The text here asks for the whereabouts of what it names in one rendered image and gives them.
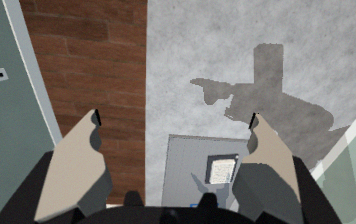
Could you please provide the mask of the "grey perforated plate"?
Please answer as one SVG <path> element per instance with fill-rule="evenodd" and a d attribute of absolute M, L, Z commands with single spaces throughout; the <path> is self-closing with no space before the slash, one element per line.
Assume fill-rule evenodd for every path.
<path fill-rule="evenodd" d="M 161 207 L 190 207 L 199 204 L 206 192 L 217 196 L 218 208 L 230 209 L 235 200 L 232 186 L 243 157 L 250 155 L 249 139 L 169 134 Z M 205 184 L 210 155 L 238 154 L 230 183 Z"/>

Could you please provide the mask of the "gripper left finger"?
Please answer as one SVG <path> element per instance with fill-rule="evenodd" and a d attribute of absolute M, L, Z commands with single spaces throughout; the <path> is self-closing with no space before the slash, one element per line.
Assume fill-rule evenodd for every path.
<path fill-rule="evenodd" d="M 0 212 L 0 224 L 76 224 L 106 209 L 113 189 L 98 129 L 90 110 L 46 152 Z"/>

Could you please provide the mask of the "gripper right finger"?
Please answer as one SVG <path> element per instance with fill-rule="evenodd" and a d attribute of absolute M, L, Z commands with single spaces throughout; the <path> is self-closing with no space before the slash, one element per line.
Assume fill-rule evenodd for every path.
<path fill-rule="evenodd" d="M 301 158 L 259 113 L 253 113 L 248 129 L 250 155 L 232 186 L 237 213 L 258 224 L 342 224 Z"/>

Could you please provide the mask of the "white well plate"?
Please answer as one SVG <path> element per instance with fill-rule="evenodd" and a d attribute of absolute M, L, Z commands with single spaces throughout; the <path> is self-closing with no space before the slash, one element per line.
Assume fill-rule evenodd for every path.
<path fill-rule="evenodd" d="M 230 183 L 235 160 L 216 160 L 212 161 L 210 183 Z"/>

